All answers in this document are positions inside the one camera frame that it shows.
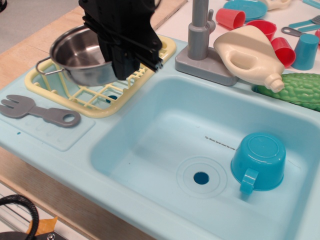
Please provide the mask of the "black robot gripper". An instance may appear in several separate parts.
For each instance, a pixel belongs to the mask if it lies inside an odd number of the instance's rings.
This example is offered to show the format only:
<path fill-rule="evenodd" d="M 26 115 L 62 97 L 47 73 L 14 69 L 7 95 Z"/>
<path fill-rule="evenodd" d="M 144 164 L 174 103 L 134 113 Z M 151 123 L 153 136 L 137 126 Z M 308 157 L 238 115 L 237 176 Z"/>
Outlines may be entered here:
<path fill-rule="evenodd" d="M 98 36 L 106 62 L 118 80 L 125 80 L 141 64 L 156 72 L 162 68 L 162 42 L 151 26 L 158 8 L 153 0 L 80 0 L 84 25 Z"/>

